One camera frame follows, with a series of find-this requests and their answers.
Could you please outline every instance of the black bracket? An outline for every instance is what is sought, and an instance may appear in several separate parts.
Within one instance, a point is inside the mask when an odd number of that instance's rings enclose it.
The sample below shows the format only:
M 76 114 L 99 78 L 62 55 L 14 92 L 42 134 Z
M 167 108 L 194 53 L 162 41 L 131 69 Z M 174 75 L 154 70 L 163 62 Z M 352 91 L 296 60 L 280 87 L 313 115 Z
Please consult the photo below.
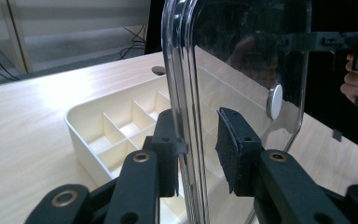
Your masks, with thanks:
M 255 197 L 260 223 L 358 223 L 358 186 L 319 187 L 290 154 L 265 150 L 243 116 L 220 108 L 216 151 L 237 196 Z
M 120 176 L 93 192 L 64 185 L 49 192 L 26 224 L 159 223 L 159 198 L 178 191 L 178 154 L 172 111 L 159 114 L 153 136 L 124 160 Z
M 263 45 L 270 37 L 259 35 Z M 347 61 L 347 55 L 353 55 L 352 71 L 358 71 L 358 32 L 312 32 L 306 34 L 277 35 L 277 51 L 334 51 L 333 70 L 341 70 Z

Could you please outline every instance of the dark background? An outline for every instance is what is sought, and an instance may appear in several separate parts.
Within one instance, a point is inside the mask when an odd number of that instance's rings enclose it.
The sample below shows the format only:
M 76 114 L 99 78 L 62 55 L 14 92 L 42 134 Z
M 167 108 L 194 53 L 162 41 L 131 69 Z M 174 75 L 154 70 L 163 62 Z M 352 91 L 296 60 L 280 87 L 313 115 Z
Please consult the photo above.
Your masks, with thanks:
M 311 30 L 358 31 L 358 0 L 312 1 Z M 328 52 L 310 53 L 305 112 L 358 145 L 358 108 L 340 92 L 347 72 L 332 71 L 333 60 Z

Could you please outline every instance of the transparent acrylic sheet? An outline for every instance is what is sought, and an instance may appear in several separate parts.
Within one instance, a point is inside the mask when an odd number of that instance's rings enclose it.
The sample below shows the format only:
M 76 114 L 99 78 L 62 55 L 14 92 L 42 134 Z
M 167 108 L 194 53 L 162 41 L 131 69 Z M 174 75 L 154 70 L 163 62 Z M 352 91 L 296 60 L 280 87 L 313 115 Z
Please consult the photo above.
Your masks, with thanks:
M 220 107 L 242 114 L 265 149 L 286 150 L 298 132 L 307 52 L 275 48 L 280 35 L 310 31 L 310 2 L 168 1 L 162 41 L 181 159 L 188 221 L 250 221 L 253 198 L 229 194 L 215 145 Z M 276 119 L 270 89 L 282 86 Z

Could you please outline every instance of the light wood surface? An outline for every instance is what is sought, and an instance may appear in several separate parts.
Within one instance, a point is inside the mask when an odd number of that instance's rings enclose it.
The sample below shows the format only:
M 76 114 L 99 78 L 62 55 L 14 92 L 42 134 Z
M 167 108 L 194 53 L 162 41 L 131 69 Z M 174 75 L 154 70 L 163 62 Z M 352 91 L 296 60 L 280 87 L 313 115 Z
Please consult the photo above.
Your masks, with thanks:
M 96 184 L 76 160 L 65 113 L 73 106 L 154 78 L 160 53 L 0 85 L 0 223 L 23 223 L 52 189 Z M 321 185 L 358 183 L 358 146 L 305 115 L 290 152 Z

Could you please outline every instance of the white plastic tray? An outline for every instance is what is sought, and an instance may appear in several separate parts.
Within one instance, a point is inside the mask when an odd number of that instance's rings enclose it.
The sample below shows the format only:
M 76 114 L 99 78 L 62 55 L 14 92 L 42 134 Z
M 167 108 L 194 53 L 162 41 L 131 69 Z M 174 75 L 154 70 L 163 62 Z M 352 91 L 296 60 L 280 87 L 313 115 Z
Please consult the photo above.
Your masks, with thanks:
M 251 125 L 255 123 L 253 127 L 259 135 L 269 128 L 271 122 L 265 119 L 265 108 L 221 78 L 202 69 L 198 73 L 201 81 L 204 79 L 209 83 L 200 90 L 203 99 L 200 109 L 201 116 L 207 120 L 203 137 L 210 217 L 215 223 L 230 216 L 242 222 L 252 209 L 253 200 L 227 195 L 227 181 L 214 150 L 218 122 L 216 110 L 219 106 L 238 110 L 251 121 Z M 142 148 L 145 137 L 154 132 L 158 114 L 170 107 L 167 80 L 163 76 L 77 105 L 67 113 L 66 122 L 75 153 L 99 186 L 118 177 L 125 157 Z M 181 178 L 179 181 L 179 197 L 161 200 L 161 223 L 186 222 Z

